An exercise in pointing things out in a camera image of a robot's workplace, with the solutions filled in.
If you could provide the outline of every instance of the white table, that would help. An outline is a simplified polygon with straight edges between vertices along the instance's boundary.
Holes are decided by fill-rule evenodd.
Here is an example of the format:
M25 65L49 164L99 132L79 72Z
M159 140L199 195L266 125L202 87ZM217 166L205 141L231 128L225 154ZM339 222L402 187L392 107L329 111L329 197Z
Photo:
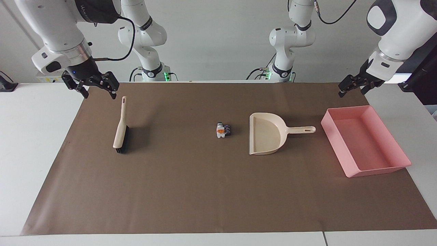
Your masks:
M408 171L436 216L437 123L414 94L397 85L366 97L413 162ZM64 84L21 84L13 93L0 93L0 246L325 245L322 232L17 236L81 102ZM329 246L436 245L437 230L326 232L326 238Z

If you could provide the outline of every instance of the pink plastic tray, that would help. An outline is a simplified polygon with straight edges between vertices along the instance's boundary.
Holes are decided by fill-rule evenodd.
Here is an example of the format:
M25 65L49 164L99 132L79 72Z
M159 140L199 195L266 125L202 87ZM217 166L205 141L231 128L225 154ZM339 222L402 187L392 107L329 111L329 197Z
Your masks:
M349 178L411 165L372 106L328 109L322 126Z

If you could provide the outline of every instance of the dustpan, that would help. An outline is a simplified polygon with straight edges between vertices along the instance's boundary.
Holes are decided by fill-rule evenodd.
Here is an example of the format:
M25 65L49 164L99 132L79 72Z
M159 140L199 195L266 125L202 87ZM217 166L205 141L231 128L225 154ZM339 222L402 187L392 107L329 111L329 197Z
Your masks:
M287 140L288 134L316 132L315 127L287 127L284 120L272 113L253 113L249 117L249 154L275 153Z

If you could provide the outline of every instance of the black cable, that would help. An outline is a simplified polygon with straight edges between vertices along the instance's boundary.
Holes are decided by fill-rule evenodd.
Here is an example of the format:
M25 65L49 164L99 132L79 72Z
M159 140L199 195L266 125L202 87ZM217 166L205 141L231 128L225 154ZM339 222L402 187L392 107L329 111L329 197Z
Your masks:
M255 73L256 71L260 71L260 70L261 70L260 68L254 69L254 70L253 70L252 72L250 72L250 74L247 76L246 80L248 80L249 77L250 77L253 73Z
M269 63L267 63L267 66L266 67L268 67L269 66L269 64L271 63L271 61L273 61L273 58L276 56L276 53L272 56L272 59L270 59L270 61L269 61Z
M339 20L341 20L341 18L343 18L343 16L350 10L350 8L352 8L352 6L354 5L354 3L356 2L357 0L354 0L351 4L350 4L350 6L346 9L346 11L340 16L340 18L338 18L336 21L334 21L334 22L326 22L326 21L324 21L323 19L322 19L322 17L320 16L320 9L317 11L317 16L319 17L319 19L321 20L321 22L323 22L323 23L325 23L325 24L327 24L327 25L332 25L332 24L335 24L335 23L337 23Z
M293 78L293 83L294 83L294 82L295 82L295 79L296 79L296 75L297 75L297 74L296 74L295 72L292 72L292 73L291 73L291 75L293 75L293 74L295 74L295 77Z
M136 67L134 70L132 70L131 75L129 76L129 82L132 81L132 76L134 75L134 72L138 70L138 67Z
M169 74L169 75L172 75L172 74L173 74L174 76L176 76L176 80L179 81L179 79L177 78L177 74L175 74L175 73L168 73L168 74Z
M255 77L255 79L257 79L258 76L260 77L259 79L261 79L262 76L266 76L266 75L265 75L265 74L259 74L259 75L257 75L257 76Z
M118 18L121 19L121 20L129 21L132 24L132 28L133 28L133 30L132 30L133 31L132 32L132 43L131 43L131 47L129 48L129 52L124 57L122 57L122 58L117 58L117 59L107 58L107 57L105 57L105 58L95 58L94 61L121 61L121 60L126 59L131 54L132 49L134 48L134 42L135 42L135 32L136 32L135 31L135 24L129 18L122 17L122 16L119 16Z
M10 81L11 81L11 83L13 83L14 81L7 75L7 74L5 74L3 71L1 71L0 70L0 73L2 73L2 74L4 74Z
M134 75L134 82L135 82L135 77L136 77L137 75L142 76L142 74L135 74L135 75Z

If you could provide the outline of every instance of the brown paper mat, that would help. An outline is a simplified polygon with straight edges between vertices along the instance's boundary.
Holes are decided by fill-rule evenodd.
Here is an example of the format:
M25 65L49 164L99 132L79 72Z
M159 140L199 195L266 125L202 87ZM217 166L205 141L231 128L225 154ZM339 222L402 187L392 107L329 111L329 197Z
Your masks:
M327 108L368 103L358 90L337 92L334 83L122 84L113 101L91 88L22 234L437 228L406 169L344 175L320 121ZM112 142L123 95L131 134L119 155ZM254 112L317 132L248 155ZM218 121L232 136L217 139Z

